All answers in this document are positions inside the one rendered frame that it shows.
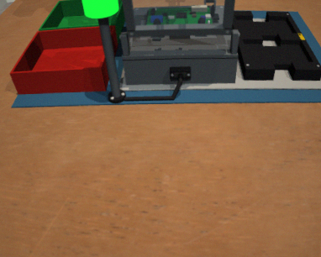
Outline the red open-top bin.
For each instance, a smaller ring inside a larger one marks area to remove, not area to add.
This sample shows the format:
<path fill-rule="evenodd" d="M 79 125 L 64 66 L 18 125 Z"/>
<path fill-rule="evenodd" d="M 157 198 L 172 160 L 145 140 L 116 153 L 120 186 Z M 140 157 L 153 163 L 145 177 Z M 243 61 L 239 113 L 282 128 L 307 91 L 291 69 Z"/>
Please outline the red open-top bin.
<path fill-rule="evenodd" d="M 99 26 L 37 31 L 10 76 L 19 95 L 105 92 L 109 78 Z"/>

